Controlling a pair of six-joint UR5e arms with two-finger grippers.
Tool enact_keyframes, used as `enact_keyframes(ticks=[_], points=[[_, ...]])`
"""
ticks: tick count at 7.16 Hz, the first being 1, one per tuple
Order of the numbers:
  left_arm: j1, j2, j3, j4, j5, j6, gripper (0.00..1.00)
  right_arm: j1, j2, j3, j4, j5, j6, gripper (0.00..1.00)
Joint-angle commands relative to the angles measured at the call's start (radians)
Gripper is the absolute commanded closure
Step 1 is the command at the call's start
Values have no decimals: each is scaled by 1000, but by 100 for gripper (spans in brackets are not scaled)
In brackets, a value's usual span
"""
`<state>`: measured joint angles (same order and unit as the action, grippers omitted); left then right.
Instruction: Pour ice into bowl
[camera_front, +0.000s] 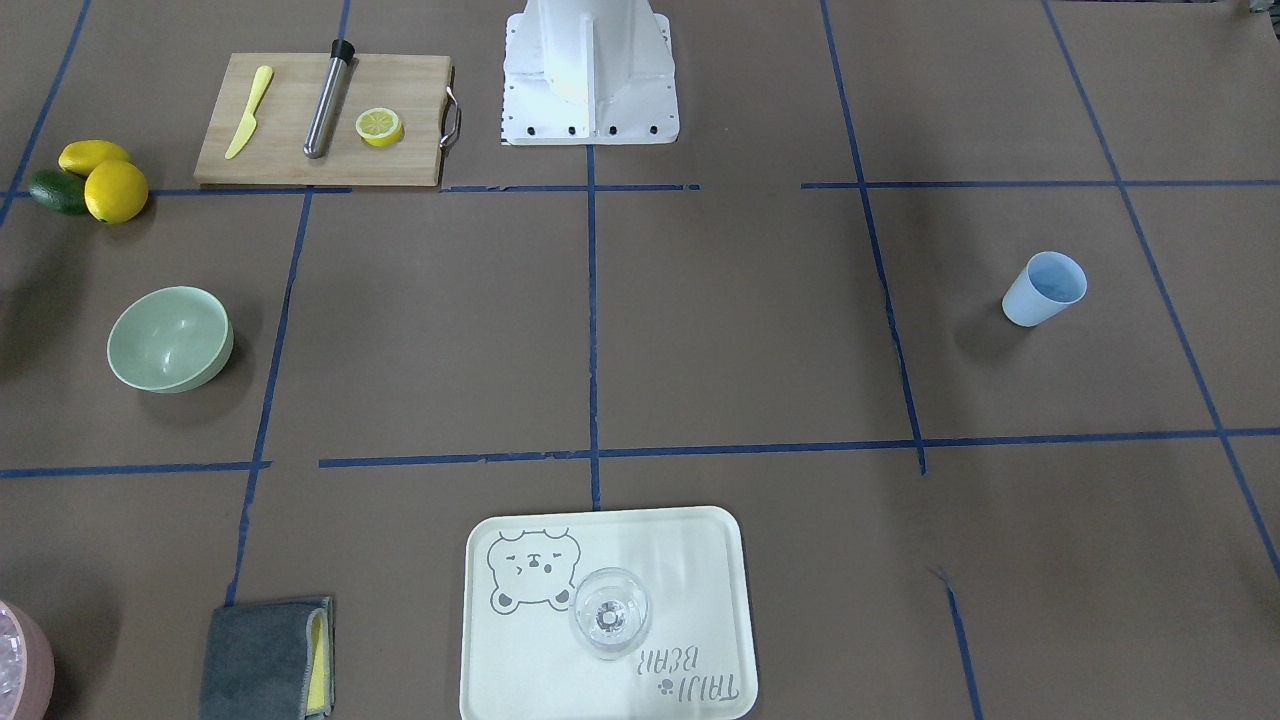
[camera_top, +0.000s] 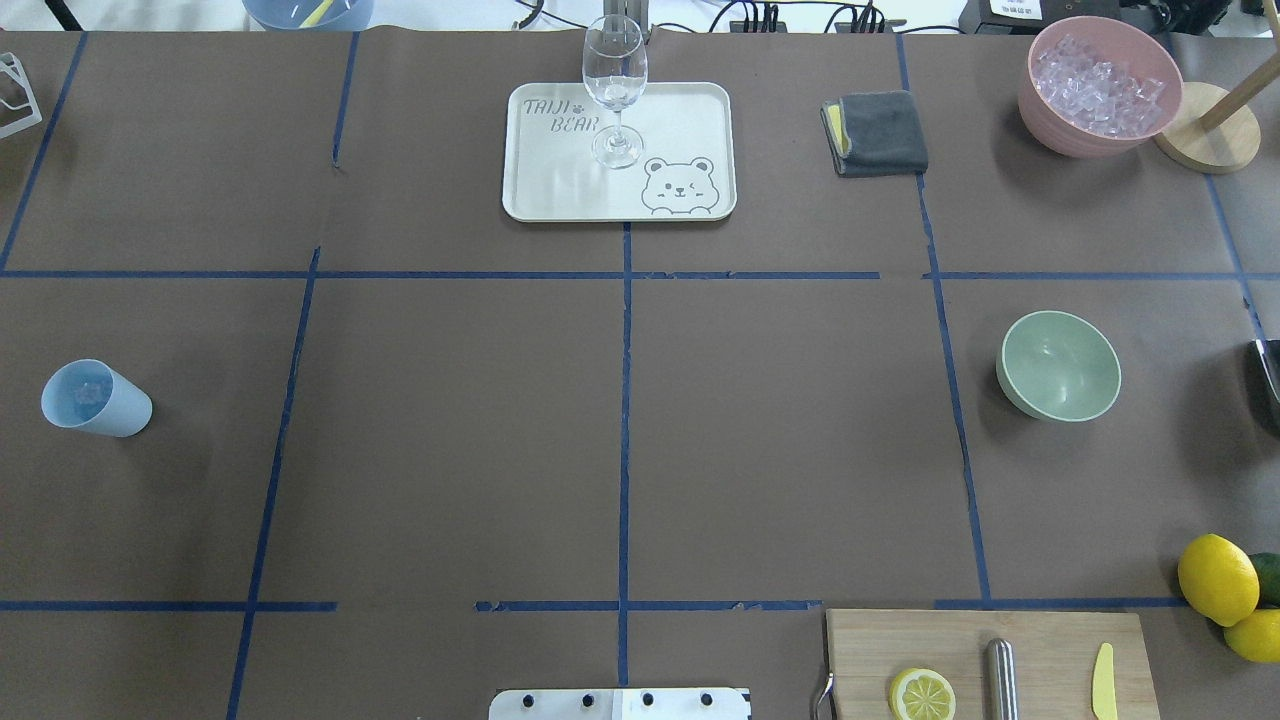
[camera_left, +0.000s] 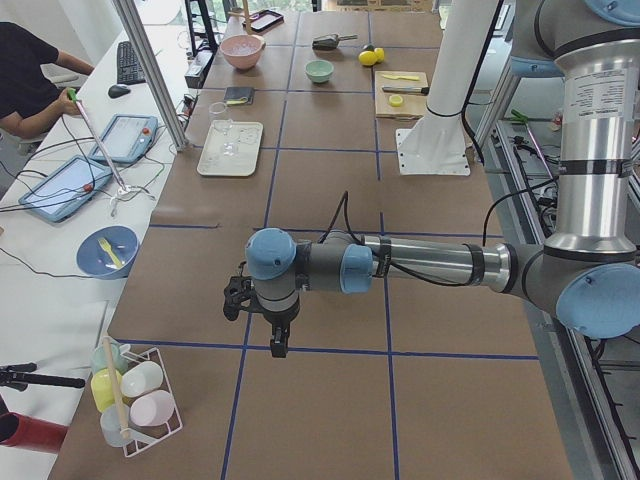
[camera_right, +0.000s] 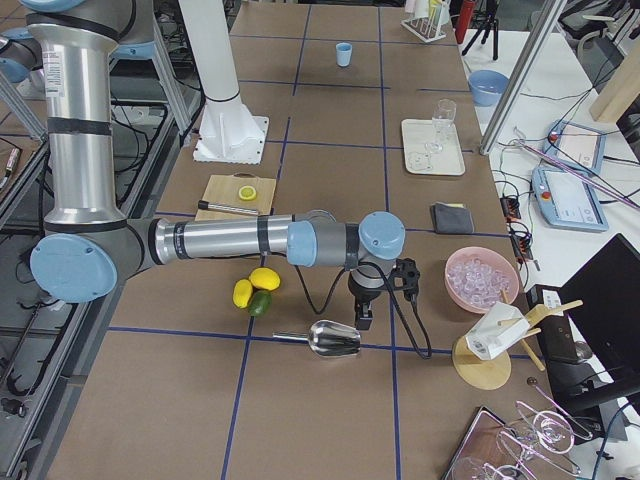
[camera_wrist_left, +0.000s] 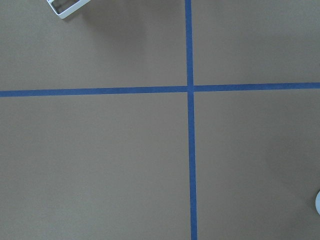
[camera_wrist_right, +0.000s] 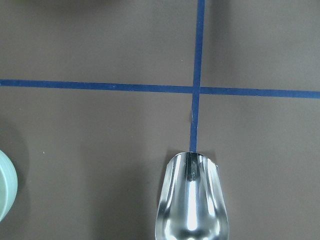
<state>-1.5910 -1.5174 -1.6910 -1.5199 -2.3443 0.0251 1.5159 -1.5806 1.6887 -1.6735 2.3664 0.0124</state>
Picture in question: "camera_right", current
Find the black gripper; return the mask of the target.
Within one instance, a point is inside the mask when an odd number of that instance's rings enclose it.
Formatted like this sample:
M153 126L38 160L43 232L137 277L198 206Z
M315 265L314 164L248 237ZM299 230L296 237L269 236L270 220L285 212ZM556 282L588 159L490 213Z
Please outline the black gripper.
M354 297L357 330L368 331L371 328L371 304L382 293L389 292L389 275L394 267L394 261L361 261L350 272L348 288Z

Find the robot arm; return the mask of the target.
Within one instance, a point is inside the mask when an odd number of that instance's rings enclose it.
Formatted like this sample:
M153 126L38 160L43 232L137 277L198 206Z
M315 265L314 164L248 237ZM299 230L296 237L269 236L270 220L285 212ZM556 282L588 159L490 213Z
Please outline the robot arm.
M357 224L324 211L301 215L169 222L131 220L116 204L110 57L154 40L149 1L31 1L27 29L44 67L54 206L30 256L37 284L67 303L86 303L154 265L195 258L283 255L295 266L349 273L355 325L391 291L405 229L388 212Z

